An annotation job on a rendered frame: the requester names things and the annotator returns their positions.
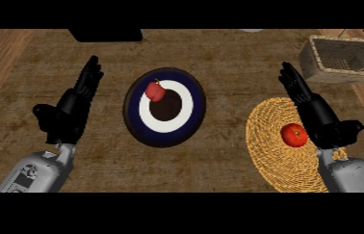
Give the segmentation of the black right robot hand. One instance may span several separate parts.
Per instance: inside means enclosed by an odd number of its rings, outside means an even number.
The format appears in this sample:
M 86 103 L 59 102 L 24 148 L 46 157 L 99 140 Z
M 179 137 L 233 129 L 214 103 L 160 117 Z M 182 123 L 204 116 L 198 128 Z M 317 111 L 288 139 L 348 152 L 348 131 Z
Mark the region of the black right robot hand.
M 307 135 L 319 148 L 331 149 L 357 143 L 364 124 L 360 120 L 339 120 L 319 93 L 314 93 L 291 63 L 282 64 L 279 81 L 295 103 Z

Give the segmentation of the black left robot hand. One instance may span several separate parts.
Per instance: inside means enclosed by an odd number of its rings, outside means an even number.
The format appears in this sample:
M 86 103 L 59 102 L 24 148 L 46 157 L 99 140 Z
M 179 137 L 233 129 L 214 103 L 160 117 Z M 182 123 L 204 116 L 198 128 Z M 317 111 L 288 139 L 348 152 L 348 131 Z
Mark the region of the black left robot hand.
M 79 143 L 102 77 L 99 57 L 93 56 L 83 67 L 76 86 L 65 91 L 58 106 L 34 106 L 33 114 L 39 119 L 40 130 L 48 133 L 48 144 Z

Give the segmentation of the red tomato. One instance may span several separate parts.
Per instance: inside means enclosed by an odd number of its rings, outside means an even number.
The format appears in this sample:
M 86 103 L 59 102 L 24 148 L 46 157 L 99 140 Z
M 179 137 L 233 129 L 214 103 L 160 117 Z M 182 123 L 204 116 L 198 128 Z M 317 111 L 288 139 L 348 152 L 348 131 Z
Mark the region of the red tomato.
M 280 130 L 282 140 L 291 147 L 301 147 L 307 143 L 307 132 L 297 123 L 289 123 Z

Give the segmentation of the yellow woven round placemat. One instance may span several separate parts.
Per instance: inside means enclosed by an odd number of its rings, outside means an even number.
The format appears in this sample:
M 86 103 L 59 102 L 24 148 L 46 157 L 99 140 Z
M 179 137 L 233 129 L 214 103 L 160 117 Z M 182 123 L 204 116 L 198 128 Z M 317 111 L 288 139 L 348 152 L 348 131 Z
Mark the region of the yellow woven round placemat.
M 270 186 L 283 193 L 328 193 L 319 173 L 317 148 L 313 141 L 301 147 L 285 144 L 285 125 L 303 124 L 294 101 L 269 98 L 254 108 L 247 122 L 247 145 L 254 165 Z

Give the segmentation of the wicker basket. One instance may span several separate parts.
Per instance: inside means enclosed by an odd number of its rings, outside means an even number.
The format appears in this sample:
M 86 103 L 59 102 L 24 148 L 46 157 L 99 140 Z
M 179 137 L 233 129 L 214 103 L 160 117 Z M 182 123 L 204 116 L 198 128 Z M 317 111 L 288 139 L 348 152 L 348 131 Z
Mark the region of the wicker basket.
M 300 62 L 307 81 L 364 84 L 364 39 L 311 35 Z

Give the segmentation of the red pepper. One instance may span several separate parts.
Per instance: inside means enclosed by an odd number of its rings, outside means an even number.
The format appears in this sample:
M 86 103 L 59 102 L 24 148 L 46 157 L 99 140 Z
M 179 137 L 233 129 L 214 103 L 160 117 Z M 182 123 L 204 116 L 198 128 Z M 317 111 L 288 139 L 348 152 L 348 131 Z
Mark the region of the red pepper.
M 155 80 L 148 84 L 145 95 L 152 102 L 158 102 L 165 96 L 165 89 L 160 84 L 160 80 Z

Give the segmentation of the blue and white round plate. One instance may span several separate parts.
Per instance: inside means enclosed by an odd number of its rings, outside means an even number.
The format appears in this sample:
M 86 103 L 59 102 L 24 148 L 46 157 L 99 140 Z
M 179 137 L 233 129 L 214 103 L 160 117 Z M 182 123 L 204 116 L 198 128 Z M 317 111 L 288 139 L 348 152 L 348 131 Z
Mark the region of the blue and white round plate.
M 157 102 L 146 96 L 151 83 L 165 90 Z M 198 131 L 207 113 L 207 96 L 196 78 L 182 69 L 151 70 L 133 83 L 123 107 L 124 122 L 140 143 L 171 147 Z

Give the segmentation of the black box appliance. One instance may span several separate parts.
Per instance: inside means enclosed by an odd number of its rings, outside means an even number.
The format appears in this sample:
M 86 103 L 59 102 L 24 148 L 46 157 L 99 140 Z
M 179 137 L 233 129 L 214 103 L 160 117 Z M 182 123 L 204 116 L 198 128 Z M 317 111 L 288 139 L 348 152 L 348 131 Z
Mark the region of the black box appliance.
M 80 42 L 142 41 L 140 29 L 70 29 Z

